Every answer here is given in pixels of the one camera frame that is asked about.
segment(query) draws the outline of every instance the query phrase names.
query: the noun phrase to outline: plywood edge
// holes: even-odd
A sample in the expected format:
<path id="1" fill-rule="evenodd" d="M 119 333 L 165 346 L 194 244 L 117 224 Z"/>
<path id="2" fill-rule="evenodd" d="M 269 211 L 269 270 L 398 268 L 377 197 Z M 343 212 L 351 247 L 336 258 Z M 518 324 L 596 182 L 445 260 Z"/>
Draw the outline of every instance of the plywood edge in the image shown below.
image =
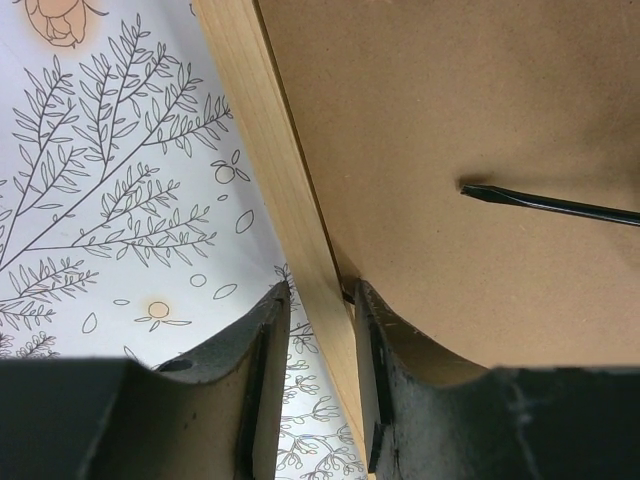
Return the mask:
<path id="1" fill-rule="evenodd" d="M 355 338 L 257 6 L 195 0 L 262 195 L 364 460 Z"/>

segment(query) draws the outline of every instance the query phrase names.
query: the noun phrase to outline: orange flower illustration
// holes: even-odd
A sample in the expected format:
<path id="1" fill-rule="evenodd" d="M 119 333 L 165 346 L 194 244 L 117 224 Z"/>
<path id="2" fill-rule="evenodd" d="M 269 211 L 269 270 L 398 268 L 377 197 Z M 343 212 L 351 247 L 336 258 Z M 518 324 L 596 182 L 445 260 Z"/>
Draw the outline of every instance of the orange flower illustration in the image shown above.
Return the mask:
<path id="1" fill-rule="evenodd" d="M 84 40 L 87 10 L 106 15 L 84 0 L 25 0 L 33 28 L 51 45 L 75 47 Z"/>

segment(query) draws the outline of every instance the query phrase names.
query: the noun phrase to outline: floral wallpaper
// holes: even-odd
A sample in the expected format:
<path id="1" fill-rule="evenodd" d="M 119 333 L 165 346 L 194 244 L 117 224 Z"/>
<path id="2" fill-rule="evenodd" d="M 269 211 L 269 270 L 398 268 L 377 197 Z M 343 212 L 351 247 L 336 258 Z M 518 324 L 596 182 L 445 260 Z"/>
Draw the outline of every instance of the floral wallpaper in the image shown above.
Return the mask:
<path id="1" fill-rule="evenodd" d="M 153 368 L 285 279 L 276 478 L 366 478 L 191 5 L 0 10 L 0 359 Z"/>

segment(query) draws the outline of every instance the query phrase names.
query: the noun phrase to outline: botanical line drawing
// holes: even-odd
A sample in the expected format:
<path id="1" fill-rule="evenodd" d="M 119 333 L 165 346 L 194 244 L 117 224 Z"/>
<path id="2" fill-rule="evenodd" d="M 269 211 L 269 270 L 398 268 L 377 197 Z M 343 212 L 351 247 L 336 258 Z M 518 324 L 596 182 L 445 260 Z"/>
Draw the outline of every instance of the botanical line drawing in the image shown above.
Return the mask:
<path id="1" fill-rule="evenodd" d="M 98 327 L 98 317 L 95 312 L 91 312 L 82 323 L 82 333 L 92 333 Z"/>
<path id="2" fill-rule="evenodd" d="M 192 266 L 189 251 L 207 257 L 205 247 L 214 246 L 216 232 L 203 230 L 210 207 L 195 204 L 186 214 L 176 206 L 180 182 L 160 181 L 160 168 L 137 159 L 169 148 L 191 157 L 192 139 L 217 150 L 218 131 L 229 131 L 223 120 L 233 118 L 229 106 L 224 96 L 211 94 L 201 105 L 194 94 L 202 80 L 164 43 L 144 46 L 150 32 L 142 28 L 140 15 L 132 25 L 121 22 L 121 31 L 108 38 L 111 52 L 78 64 L 78 78 L 63 72 L 55 55 L 53 67 L 44 68 L 40 78 L 25 69 L 33 86 L 25 90 L 29 110 L 13 110 L 23 167 L 12 179 L 0 179 L 0 187 L 19 194 L 14 208 L 0 212 L 0 273 L 17 291 L 0 299 L 0 326 L 6 321 L 15 329 L 19 324 L 31 329 L 51 321 L 55 312 L 43 302 L 61 301 L 58 293 L 73 296 L 95 283 L 97 272 L 78 268 L 80 254 L 116 261 L 133 256 L 147 267 L 151 262 L 171 267 L 174 260 Z M 136 142 L 128 151 L 121 145 L 125 137 Z M 99 200 L 94 204 L 100 205 L 95 212 L 100 220 L 65 243 L 52 243 L 47 234 L 90 199 Z M 35 222 L 29 218 L 33 213 L 40 214 Z M 43 221 L 42 213 L 50 220 Z M 48 273 L 36 273 L 31 261 L 23 260 L 31 252 L 49 255 Z M 52 260 L 57 253 L 68 262 L 59 277 L 54 271 L 62 260 Z M 47 278 L 33 278 L 32 284 L 32 271 Z M 14 279 L 29 286 L 16 286 Z"/>
<path id="3" fill-rule="evenodd" d="M 247 210 L 246 212 L 244 212 L 242 215 L 240 215 L 240 218 L 236 220 L 236 233 L 240 235 L 249 230 L 251 228 L 251 225 L 253 225 L 254 220 L 255 215 L 253 213 L 253 210 Z"/>
<path id="4" fill-rule="evenodd" d="M 222 300 L 223 298 L 227 298 L 238 288 L 237 283 L 230 283 L 228 285 L 223 285 L 213 294 L 214 300 Z"/>
<path id="5" fill-rule="evenodd" d="M 15 338 L 11 335 L 0 332 L 0 359 L 3 358 L 55 358 L 60 353 L 52 350 L 56 343 L 56 337 L 40 332 L 33 335 L 31 341 L 28 341 L 23 347 L 18 348 L 15 352 L 11 352 L 13 341 Z"/>
<path id="6" fill-rule="evenodd" d="M 55 47 L 73 47 L 85 37 L 87 13 L 108 15 L 85 0 L 24 0 L 31 26 Z"/>
<path id="7" fill-rule="evenodd" d="M 167 318 L 171 313 L 171 309 L 169 308 L 169 305 L 164 302 L 153 302 L 149 304 L 147 313 L 147 316 L 136 318 L 133 321 L 138 323 L 151 322 L 151 328 L 149 328 L 150 332 L 153 332 L 160 326 L 160 324 L 173 325 L 176 327 L 191 325 L 191 321 L 189 320 L 173 320 Z"/>
<path id="8" fill-rule="evenodd" d="M 295 282 L 293 281 L 293 275 L 291 274 L 291 270 L 289 270 L 289 264 L 285 263 L 282 266 L 274 265 L 274 270 L 276 272 L 276 276 L 280 279 L 279 281 L 284 280 L 289 284 L 289 301 L 291 311 L 295 312 L 298 310 L 300 306 L 300 301 L 297 298 L 298 288 L 296 287 Z"/>
<path id="9" fill-rule="evenodd" d="M 289 338 L 297 353 L 308 351 L 309 353 L 319 353 L 318 347 L 313 343 L 313 330 L 309 322 L 305 324 L 297 323 L 290 330 Z"/>
<path id="10" fill-rule="evenodd" d="M 240 170 L 236 165 L 240 159 L 240 150 L 234 150 L 231 155 L 231 161 L 225 162 L 224 160 L 217 160 L 211 164 L 212 167 L 216 167 L 216 181 L 223 185 L 231 183 L 236 176 L 241 178 L 245 182 L 250 182 L 249 175 Z"/>
<path id="11" fill-rule="evenodd" d="M 45 307 L 53 300 L 61 301 L 61 297 L 76 298 L 80 292 L 86 292 L 89 284 L 96 283 L 97 272 L 82 270 L 84 260 L 72 262 L 69 257 L 58 264 L 50 257 L 40 260 L 39 267 L 20 265 L 17 274 L 9 272 L 9 279 L 15 295 L 0 301 L 0 326 L 7 322 L 16 330 L 19 323 L 28 329 L 32 324 L 40 326 L 43 320 L 51 322 L 55 311 Z"/>
<path id="12" fill-rule="evenodd" d="M 199 288 L 207 283 L 207 277 L 205 277 L 201 273 L 197 273 L 191 276 L 191 278 L 189 279 L 189 283 L 191 283 L 191 285 L 193 285 L 194 287 Z"/>
<path id="13" fill-rule="evenodd" d="M 279 268 L 280 278 L 290 278 L 288 266 L 285 264 Z M 285 387 L 283 395 L 283 414 L 280 424 L 280 441 L 278 444 L 277 470 L 298 470 L 296 478 L 322 479 L 329 478 L 352 478 L 356 472 L 365 472 L 364 465 L 358 461 L 357 451 L 354 446 L 353 437 L 348 426 L 344 423 L 338 425 L 332 422 L 340 418 L 340 407 L 332 404 L 332 397 L 321 396 L 306 413 L 299 413 L 295 409 L 298 402 L 294 402 L 300 395 L 316 396 L 322 391 L 318 384 L 319 380 L 313 374 L 314 368 L 310 360 L 317 357 L 298 357 L 298 355 L 317 353 L 317 348 L 313 345 L 311 327 L 308 323 L 297 323 L 293 328 L 290 337 L 289 354 L 287 355 L 287 365 L 285 374 Z M 297 341 L 300 335 L 296 332 L 304 331 L 309 337 L 304 340 L 305 348 L 300 348 Z M 295 415 L 288 414 L 288 405 L 295 403 Z M 313 422 L 320 422 L 325 425 L 323 433 L 310 433 L 314 430 Z"/>
<path id="14" fill-rule="evenodd" d="M 308 370 L 309 364 L 306 360 L 297 360 L 295 363 L 289 363 L 291 360 L 291 354 L 287 355 L 287 372 Z M 320 386 L 315 383 L 310 383 L 313 380 L 316 380 L 317 377 L 315 375 L 296 375 L 294 378 L 293 384 L 287 384 L 288 380 L 291 380 L 292 375 L 290 373 L 285 374 L 285 386 L 284 386 L 284 394 L 282 396 L 282 403 L 289 404 L 291 400 L 293 400 L 298 393 L 306 393 L 308 395 L 316 395 L 318 390 L 320 390 Z"/>
<path id="15" fill-rule="evenodd" d="M 276 467 L 278 471 L 283 470 L 286 466 L 300 469 L 303 467 L 301 455 L 318 455 L 322 452 L 324 456 L 316 463 L 314 469 L 304 473 L 300 478 L 326 480 L 338 472 L 343 475 L 349 475 L 356 471 L 364 472 L 364 465 L 349 448 L 354 444 L 354 441 L 346 424 L 338 428 L 334 433 L 325 435 L 294 434 L 291 432 L 291 425 L 281 425 L 280 439 Z M 287 447 L 284 447 L 283 440 L 289 444 Z"/>

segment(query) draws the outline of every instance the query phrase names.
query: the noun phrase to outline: orange circle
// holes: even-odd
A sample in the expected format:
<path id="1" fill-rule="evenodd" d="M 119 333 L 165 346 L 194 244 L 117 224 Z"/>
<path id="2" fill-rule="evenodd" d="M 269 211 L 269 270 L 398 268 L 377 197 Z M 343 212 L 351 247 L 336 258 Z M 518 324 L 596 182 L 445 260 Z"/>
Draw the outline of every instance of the orange circle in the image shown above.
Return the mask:
<path id="1" fill-rule="evenodd" d="M 153 318 L 164 318 L 169 315 L 169 305 L 164 302 L 153 302 L 149 305 L 149 315 Z"/>

